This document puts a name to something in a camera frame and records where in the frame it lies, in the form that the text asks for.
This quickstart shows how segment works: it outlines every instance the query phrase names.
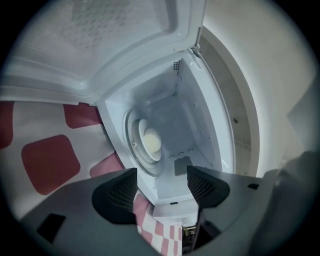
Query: fabric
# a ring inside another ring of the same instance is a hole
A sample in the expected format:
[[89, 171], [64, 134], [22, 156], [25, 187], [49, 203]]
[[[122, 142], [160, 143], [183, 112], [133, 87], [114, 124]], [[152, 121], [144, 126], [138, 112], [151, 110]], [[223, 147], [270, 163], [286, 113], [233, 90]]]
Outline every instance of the fabric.
[[[0, 102], [0, 166], [18, 220], [61, 186], [124, 169], [96, 107], [38, 102]], [[156, 251], [182, 255], [180, 226], [157, 222], [140, 192], [133, 208], [137, 231]]]

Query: pink square pattern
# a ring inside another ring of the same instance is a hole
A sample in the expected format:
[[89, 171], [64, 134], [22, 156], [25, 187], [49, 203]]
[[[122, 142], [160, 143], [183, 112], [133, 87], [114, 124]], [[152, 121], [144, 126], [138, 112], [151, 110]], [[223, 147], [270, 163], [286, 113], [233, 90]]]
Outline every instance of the pink square pattern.
[[0, 102], [0, 149], [8, 147], [13, 138], [14, 102]]
[[80, 171], [80, 163], [65, 135], [25, 145], [22, 162], [35, 190], [48, 195]]
[[90, 177], [97, 177], [123, 169], [124, 166], [118, 159], [117, 153], [113, 153], [90, 169]]
[[79, 105], [63, 105], [66, 125], [72, 129], [100, 125], [102, 122], [95, 106], [79, 103]]

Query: white wall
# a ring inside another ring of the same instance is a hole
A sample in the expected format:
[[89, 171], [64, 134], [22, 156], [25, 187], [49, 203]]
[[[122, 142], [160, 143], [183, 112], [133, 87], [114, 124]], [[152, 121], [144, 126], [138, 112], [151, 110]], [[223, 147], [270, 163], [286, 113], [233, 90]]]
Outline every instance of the white wall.
[[262, 177], [305, 150], [287, 114], [318, 66], [295, 25], [265, 1], [208, 0], [203, 26], [240, 89], [250, 125], [250, 170]]

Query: open microwave door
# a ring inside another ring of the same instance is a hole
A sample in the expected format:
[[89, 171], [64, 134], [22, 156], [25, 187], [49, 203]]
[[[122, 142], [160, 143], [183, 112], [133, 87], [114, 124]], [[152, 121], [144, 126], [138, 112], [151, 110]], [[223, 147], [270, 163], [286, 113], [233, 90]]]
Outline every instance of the open microwave door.
[[3, 101], [94, 104], [139, 68], [195, 45], [205, 0], [58, 0], [16, 40]]

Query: gray plastic panel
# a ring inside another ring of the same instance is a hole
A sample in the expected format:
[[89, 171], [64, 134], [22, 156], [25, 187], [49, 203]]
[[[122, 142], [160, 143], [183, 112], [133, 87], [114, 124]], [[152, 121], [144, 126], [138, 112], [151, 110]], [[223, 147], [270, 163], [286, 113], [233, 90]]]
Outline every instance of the gray plastic panel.
[[[23, 218], [23, 226], [46, 250], [53, 250], [53, 255], [159, 255], [137, 232], [135, 224], [112, 224], [92, 205], [94, 189], [126, 171], [128, 169], [58, 189]], [[66, 216], [53, 246], [36, 233], [51, 213]]]

